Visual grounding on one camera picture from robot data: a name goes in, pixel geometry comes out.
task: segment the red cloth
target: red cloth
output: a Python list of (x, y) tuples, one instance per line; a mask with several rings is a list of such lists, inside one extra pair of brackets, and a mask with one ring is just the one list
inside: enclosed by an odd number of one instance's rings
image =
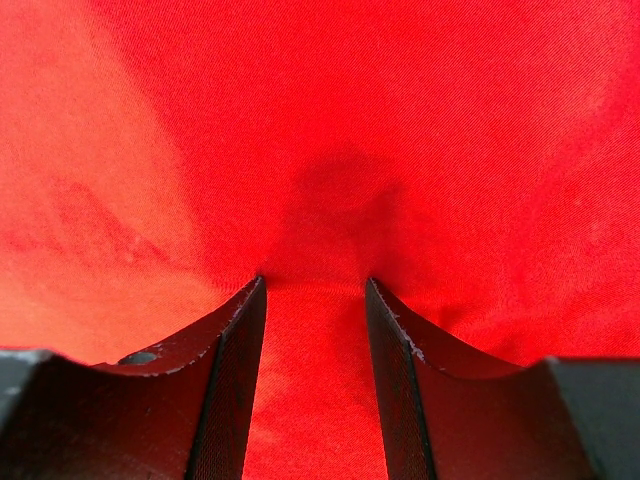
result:
[(113, 361), (262, 273), (245, 478), (382, 479), (369, 275), (640, 354), (639, 49), (637, 1), (2, 2), (0, 341)]

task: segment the orange-red fabric area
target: orange-red fabric area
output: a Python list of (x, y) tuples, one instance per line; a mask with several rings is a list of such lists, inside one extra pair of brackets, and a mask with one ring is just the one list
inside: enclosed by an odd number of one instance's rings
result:
[(245, 478), (383, 479), (365, 279), (640, 354), (637, 1), (0, 3), (0, 342), (115, 361), (255, 274)]

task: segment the red fabric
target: red fabric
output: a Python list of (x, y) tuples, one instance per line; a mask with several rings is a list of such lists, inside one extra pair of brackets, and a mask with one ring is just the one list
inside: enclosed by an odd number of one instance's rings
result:
[(638, 355), (640, 7), (0, 4), (0, 341), (113, 361), (256, 273), (245, 478), (382, 479), (363, 285)]

